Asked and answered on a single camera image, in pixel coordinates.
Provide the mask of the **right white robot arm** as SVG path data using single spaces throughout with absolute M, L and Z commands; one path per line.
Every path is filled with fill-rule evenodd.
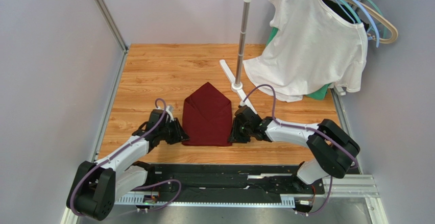
M 247 143 L 251 138 L 308 148 L 314 159 L 303 162 L 295 174 L 304 184 L 327 176 L 342 179 L 360 152 L 356 141 L 330 119 L 318 124 L 293 123 L 272 116 L 261 118 L 250 107 L 242 106 L 235 112 L 228 141 Z

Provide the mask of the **dark red cloth napkin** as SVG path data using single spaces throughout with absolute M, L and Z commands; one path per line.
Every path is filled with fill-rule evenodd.
M 185 146 L 231 146 L 231 101 L 211 83 L 203 84 L 184 100 L 182 128 L 190 137 Z

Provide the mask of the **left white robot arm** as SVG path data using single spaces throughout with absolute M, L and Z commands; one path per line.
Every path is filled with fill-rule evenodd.
M 67 208 L 77 216 L 104 220 L 115 202 L 128 192 L 159 185 L 155 167 L 139 158 L 150 153 L 161 141 L 175 144 L 189 139 L 178 118 L 168 109 L 154 109 L 149 120 L 114 152 L 79 165 L 66 201 Z

